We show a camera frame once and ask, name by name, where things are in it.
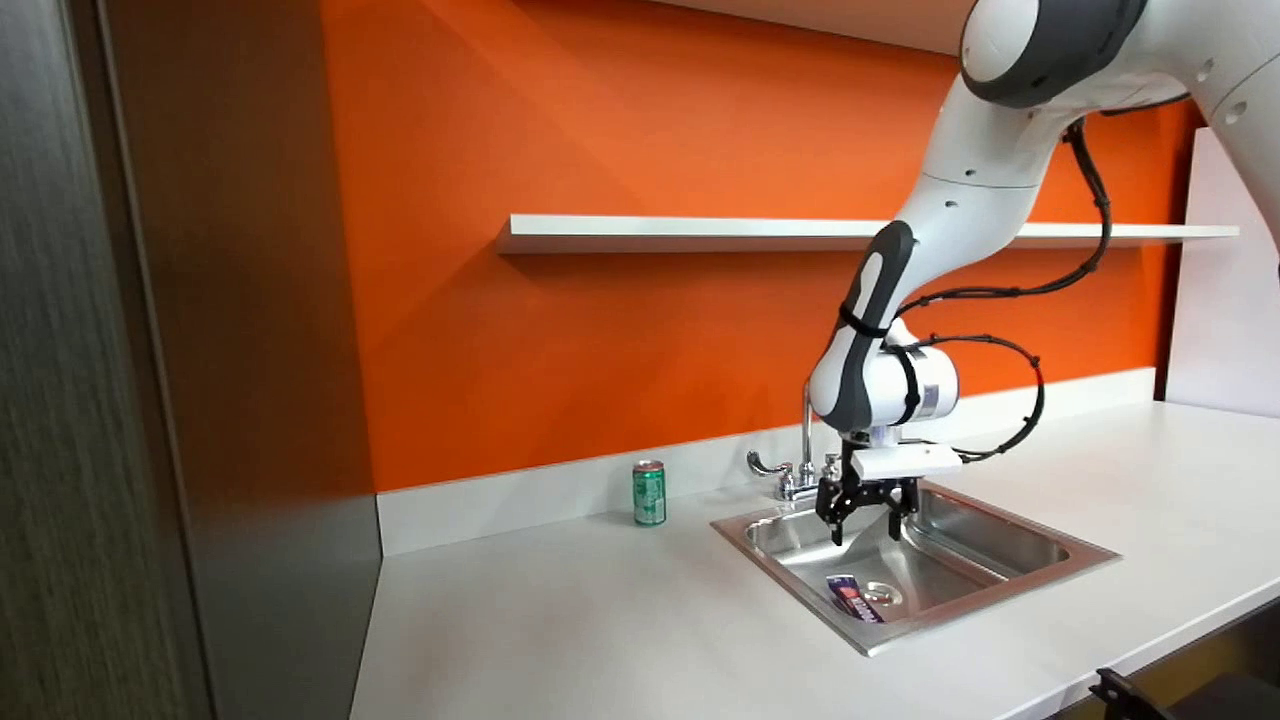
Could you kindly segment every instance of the counter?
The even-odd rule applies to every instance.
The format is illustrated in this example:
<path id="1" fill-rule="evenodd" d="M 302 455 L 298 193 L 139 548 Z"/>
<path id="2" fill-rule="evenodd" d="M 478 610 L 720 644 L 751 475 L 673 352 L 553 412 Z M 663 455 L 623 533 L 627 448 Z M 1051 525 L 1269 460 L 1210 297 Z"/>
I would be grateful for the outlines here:
<path id="1" fill-rule="evenodd" d="M 861 655 L 707 521 L 623 514 L 386 555 L 357 720 L 1049 716 L 1280 591 L 1280 419 L 1123 401 L 1054 412 L 941 483 L 1119 562 Z"/>

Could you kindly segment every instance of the stainless steel sink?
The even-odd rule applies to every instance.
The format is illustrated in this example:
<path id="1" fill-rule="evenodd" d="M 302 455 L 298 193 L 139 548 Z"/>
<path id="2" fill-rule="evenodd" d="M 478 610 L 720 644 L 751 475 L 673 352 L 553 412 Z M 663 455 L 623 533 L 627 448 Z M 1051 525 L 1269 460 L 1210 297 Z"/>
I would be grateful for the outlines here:
<path id="1" fill-rule="evenodd" d="M 862 655 L 1117 555 L 935 483 L 921 483 L 921 514 L 901 539 L 883 510 L 851 514 L 840 543 L 811 514 L 728 515 L 712 527 Z M 837 602 L 830 577 L 861 589 L 870 621 Z"/>

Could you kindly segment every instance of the wall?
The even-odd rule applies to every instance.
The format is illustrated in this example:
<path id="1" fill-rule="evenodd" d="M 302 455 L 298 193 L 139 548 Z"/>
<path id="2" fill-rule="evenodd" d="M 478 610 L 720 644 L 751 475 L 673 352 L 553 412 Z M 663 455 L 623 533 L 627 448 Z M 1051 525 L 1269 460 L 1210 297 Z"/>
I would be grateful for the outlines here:
<path id="1" fill-rule="evenodd" d="M 891 218 L 953 60 L 644 0 L 323 0 L 378 487 L 791 426 L 857 257 L 499 257 L 507 213 Z M 1119 220 L 1177 220 L 1193 114 L 1096 122 Z M 1036 220 L 1091 220 L 1069 157 Z M 1045 282 L 1009 254 L 958 282 Z M 935 308 L 1051 379 L 1161 359 L 1169 254 Z M 963 388 L 1026 377 L 968 358 Z"/>

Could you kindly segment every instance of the cable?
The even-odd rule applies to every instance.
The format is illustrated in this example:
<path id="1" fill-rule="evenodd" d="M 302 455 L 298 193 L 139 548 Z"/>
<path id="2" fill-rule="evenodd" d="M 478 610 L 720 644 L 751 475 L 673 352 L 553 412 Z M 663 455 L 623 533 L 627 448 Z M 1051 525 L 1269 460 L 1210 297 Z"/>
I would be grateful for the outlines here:
<path id="1" fill-rule="evenodd" d="M 1012 346 L 1012 342 L 1002 342 L 1002 338 L 926 338 L 926 342 L 908 346 L 908 350 L 901 350 L 901 352 L 935 350 L 935 346 L 997 346 L 997 350 L 1009 350 L 1009 352 L 1022 358 L 1026 367 L 1031 367 L 1031 377 L 1036 377 L 1036 404 L 1031 404 L 1031 415 L 1022 415 L 1022 430 L 1018 430 L 1018 433 L 1012 433 L 1002 443 L 983 448 L 983 451 L 975 451 L 975 448 L 953 448 L 953 451 L 957 451 L 963 466 L 981 466 L 981 460 L 1002 455 L 1002 451 L 1012 451 L 1014 443 L 1022 443 L 1022 440 L 1031 435 L 1031 430 L 1040 426 L 1040 415 L 1045 415 L 1045 374 L 1040 374 L 1040 358 L 1031 358 L 1026 350 L 1018 350 L 1018 346 Z"/>
<path id="2" fill-rule="evenodd" d="M 998 288 L 998 284 L 970 284 L 970 288 L 944 288 L 944 291 L 926 291 L 908 302 L 894 316 L 908 316 L 914 308 L 941 304 L 941 302 L 1018 302 L 1018 297 L 1049 297 L 1058 288 L 1078 284 L 1086 274 L 1096 274 L 1096 264 L 1102 260 L 1102 254 L 1110 250 L 1110 198 L 1108 183 L 1099 180 L 1086 141 L 1083 141 L 1083 122 L 1077 122 L 1065 141 L 1070 145 L 1077 170 L 1091 193 L 1091 204 L 1099 213 L 1099 238 L 1096 250 L 1083 257 L 1083 264 L 1077 264 L 1070 274 L 1049 282 L 1049 284 L 1031 284 L 1031 288 Z"/>

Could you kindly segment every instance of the white shelf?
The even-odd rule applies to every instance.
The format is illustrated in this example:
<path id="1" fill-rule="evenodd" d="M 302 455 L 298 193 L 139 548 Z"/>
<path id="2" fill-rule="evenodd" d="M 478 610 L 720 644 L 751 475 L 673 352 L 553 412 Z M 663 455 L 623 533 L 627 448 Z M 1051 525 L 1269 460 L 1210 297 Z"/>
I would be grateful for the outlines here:
<path id="1" fill-rule="evenodd" d="M 504 254 L 861 254 L 888 220 L 534 218 L 512 213 Z M 1110 223 L 1110 244 L 1230 240 L 1235 223 Z M 1091 244 L 1096 223 L 1022 223 L 1022 250 Z"/>
<path id="2" fill-rule="evenodd" d="M 957 57 L 970 0 L 663 0 L 690 11 Z"/>

